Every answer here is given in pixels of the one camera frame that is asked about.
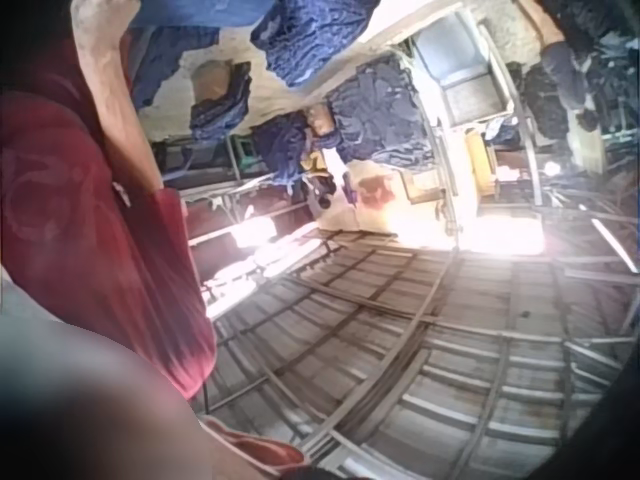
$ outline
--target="metal roof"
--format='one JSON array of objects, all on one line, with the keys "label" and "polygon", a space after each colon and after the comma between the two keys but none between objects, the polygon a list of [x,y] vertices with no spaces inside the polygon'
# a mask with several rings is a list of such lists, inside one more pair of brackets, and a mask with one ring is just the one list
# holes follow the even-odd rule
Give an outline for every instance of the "metal roof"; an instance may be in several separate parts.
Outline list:
[{"label": "metal roof", "polygon": [[630,353],[633,339],[618,335],[629,287],[572,275],[611,275],[615,257],[326,238],[215,321],[206,409],[338,474],[522,477],[567,440]]}]

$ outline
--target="blue cloth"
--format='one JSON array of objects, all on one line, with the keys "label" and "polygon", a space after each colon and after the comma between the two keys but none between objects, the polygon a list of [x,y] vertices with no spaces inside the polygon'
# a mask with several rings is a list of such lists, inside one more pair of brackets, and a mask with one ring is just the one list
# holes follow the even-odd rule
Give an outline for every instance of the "blue cloth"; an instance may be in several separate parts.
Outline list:
[{"label": "blue cloth", "polygon": [[153,103],[162,82],[180,68],[184,52],[217,44],[219,32],[219,29],[209,27],[156,28],[133,78],[132,97],[136,110]]},{"label": "blue cloth", "polygon": [[351,45],[380,0],[277,0],[251,33],[267,69],[296,87]]},{"label": "blue cloth", "polygon": [[249,112],[251,63],[237,63],[231,70],[227,93],[217,100],[203,100],[191,107],[191,132],[197,141],[224,139]]},{"label": "blue cloth", "polygon": [[291,185],[302,177],[300,160],[305,151],[307,120],[301,112],[278,115],[253,127],[253,146],[276,185]]},{"label": "blue cloth", "polygon": [[322,150],[323,148],[336,148],[341,141],[342,137],[340,137],[340,131],[336,128],[326,135],[315,137],[313,139],[313,147],[316,150]]},{"label": "blue cloth", "polygon": [[274,0],[142,0],[136,27],[248,27]]},{"label": "blue cloth", "polygon": [[342,136],[342,160],[373,160],[412,170],[433,162],[417,92],[395,55],[358,67],[327,95]]}]

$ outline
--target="hand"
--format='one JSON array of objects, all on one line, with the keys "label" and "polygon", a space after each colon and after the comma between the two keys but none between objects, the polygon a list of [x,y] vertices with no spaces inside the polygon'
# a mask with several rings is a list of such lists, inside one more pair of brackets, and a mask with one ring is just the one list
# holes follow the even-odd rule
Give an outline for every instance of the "hand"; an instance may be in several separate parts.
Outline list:
[{"label": "hand", "polygon": [[117,51],[140,0],[72,0],[71,22],[79,54]]}]

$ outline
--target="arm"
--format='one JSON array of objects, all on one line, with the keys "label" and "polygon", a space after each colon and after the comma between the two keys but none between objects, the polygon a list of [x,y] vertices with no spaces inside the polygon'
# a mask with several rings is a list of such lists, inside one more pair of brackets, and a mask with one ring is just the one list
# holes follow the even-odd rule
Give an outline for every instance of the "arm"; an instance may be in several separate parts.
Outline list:
[{"label": "arm", "polygon": [[552,43],[564,42],[564,35],[537,0],[514,0],[531,27],[535,30],[541,49]]},{"label": "arm", "polygon": [[127,88],[120,41],[139,0],[73,0],[80,68],[93,96],[114,178],[131,192],[163,188],[162,176]]}]

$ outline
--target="red shirt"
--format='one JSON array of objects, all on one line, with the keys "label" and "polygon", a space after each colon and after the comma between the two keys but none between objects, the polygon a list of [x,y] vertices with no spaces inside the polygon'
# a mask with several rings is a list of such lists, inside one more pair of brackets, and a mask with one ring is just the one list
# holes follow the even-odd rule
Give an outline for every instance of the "red shirt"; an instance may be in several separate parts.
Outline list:
[{"label": "red shirt", "polygon": [[216,349],[178,193],[123,204],[73,42],[20,78],[0,97],[3,265],[55,316],[130,348],[190,398]]}]

